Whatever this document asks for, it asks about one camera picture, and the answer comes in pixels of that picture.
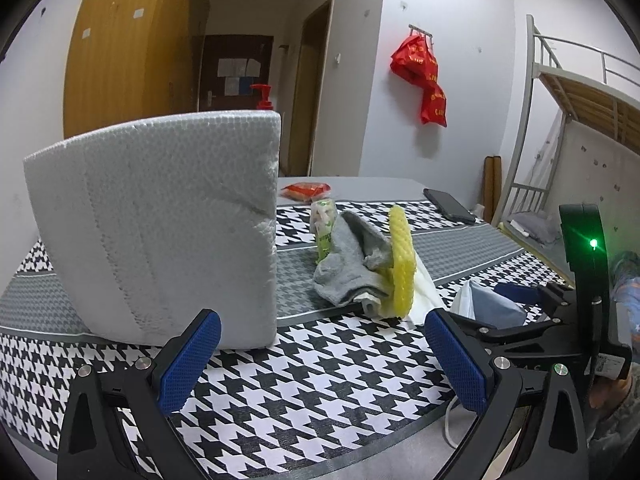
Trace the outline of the person's hand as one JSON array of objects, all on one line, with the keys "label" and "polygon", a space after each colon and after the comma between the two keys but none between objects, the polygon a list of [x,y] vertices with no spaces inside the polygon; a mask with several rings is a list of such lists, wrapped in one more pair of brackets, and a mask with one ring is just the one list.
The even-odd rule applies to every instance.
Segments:
[{"label": "person's hand", "polygon": [[593,383],[588,396],[590,408],[594,410],[615,410],[628,396],[632,379],[611,380],[600,378]]}]

